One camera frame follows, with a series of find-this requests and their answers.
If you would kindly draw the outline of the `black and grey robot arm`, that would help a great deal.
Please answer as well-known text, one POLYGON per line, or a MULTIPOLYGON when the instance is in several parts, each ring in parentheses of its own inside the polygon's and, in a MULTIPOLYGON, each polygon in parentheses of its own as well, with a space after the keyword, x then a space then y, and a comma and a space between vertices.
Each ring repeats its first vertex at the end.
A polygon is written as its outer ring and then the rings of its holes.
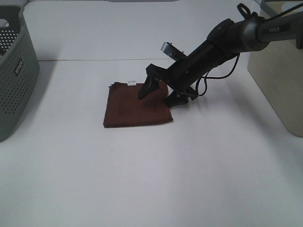
POLYGON ((219 23, 189 55, 185 55, 171 43, 163 43, 161 51, 175 62, 167 69, 150 64, 146 68, 147 78, 138 92, 143 99, 159 89, 162 81, 173 92, 165 98, 167 107, 185 105, 205 93, 199 93, 201 80, 207 84, 209 72, 231 59, 238 60, 243 52, 258 52, 270 42, 295 40, 297 49, 303 47, 303 13, 295 12, 298 4, 274 17, 265 19, 240 3, 238 11, 244 20, 235 23, 226 19, 219 23))

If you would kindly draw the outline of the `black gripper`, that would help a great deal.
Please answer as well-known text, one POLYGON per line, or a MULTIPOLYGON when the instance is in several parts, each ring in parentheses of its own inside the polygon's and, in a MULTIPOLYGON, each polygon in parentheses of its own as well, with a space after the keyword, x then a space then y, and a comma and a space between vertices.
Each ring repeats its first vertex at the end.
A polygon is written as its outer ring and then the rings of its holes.
POLYGON ((175 61, 167 69, 150 64, 146 68, 147 77, 138 92, 138 98, 144 99, 150 93, 159 89, 159 82, 163 81, 173 89, 164 103, 167 107, 186 105, 188 97, 197 98, 197 92, 190 88, 212 68, 223 61, 223 53, 209 41, 204 41, 186 58, 175 61))

